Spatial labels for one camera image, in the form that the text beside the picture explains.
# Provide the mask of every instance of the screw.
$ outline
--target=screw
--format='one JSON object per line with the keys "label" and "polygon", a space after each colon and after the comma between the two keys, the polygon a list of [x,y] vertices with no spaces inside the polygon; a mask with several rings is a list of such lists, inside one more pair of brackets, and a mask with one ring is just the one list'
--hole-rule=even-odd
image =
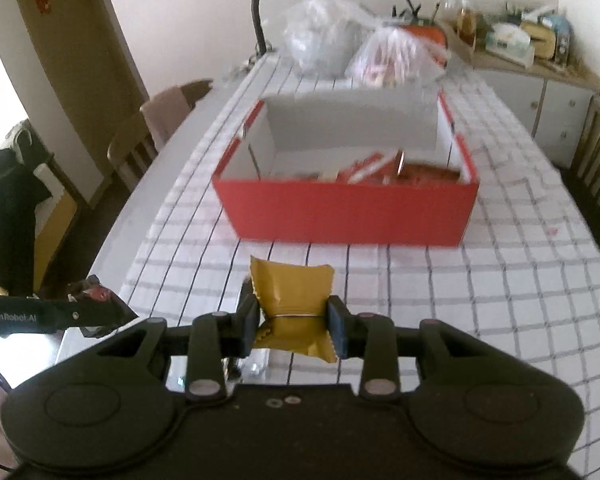
{"label": "screw", "polygon": [[288,397],[285,397],[285,402],[291,405],[300,404],[302,402],[302,399],[295,395],[289,395]]}
{"label": "screw", "polygon": [[267,399],[265,404],[270,408],[282,408],[284,403],[280,399]]}
{"label": "screw", "polygon": [[211,379],[199,379],[189,385],[189,393],[196,397],[211,397],[220,391],[220,384]]}
{"label": "screw", "polygon": [[388,379],[371,379],[365,383],[365,390],[373,396],[387,396],[394,393],[397,385]]}

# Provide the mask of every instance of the yellow snack packet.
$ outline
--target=yellow snack packet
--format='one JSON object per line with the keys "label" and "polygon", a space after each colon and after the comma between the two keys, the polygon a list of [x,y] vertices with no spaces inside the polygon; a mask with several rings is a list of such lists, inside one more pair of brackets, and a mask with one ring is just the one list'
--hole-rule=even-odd
{"label": "yellow snack packet", "polygon": [[331,295],[331,266],[305,267],[251,257],[253,291],[266,321],[254,348],[271,348],[337,361],[324,320]]}

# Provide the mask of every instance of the lamp neck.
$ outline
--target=lamp neck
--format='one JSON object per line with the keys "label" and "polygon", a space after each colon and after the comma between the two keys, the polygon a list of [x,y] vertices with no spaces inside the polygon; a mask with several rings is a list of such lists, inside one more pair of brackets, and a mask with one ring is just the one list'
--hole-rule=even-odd
{"label": "lamp neck", "polygon": [[267,41],[264,38],[262,20],[260,19],[260,0],[251,0],[251,16],[253,18],[253,28],[256,31],[256,40],[258,41],[258,57],[262,57],[267,53]]}

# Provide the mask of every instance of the door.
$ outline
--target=door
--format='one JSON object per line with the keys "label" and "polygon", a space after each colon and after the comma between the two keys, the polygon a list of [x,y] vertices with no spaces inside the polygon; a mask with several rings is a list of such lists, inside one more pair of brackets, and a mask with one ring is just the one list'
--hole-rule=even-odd
{"label": "door", "polygon": [[536,143],[549,160],[568,168],[576,152],[593,92],[549,81],[540,113]]}
{"label": "door", "polygon": [[31,41],[75,131],[108,175],[109,143],[144,101],[103,0],[18,0]]}
{"label": "door", "polygon": [[478,70],[478,73],[531,134],[536,124],[544,79],[497,70]]}

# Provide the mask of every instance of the red label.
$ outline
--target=red label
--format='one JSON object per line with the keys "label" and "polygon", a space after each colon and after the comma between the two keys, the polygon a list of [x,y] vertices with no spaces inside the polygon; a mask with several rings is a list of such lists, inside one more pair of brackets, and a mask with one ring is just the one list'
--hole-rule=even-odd
{"label": "red label", "polygon": [[51,14],[51,4],[49,4],[49,0],[36,0],[36,5],[38,6],[38,12],[40,14]]}

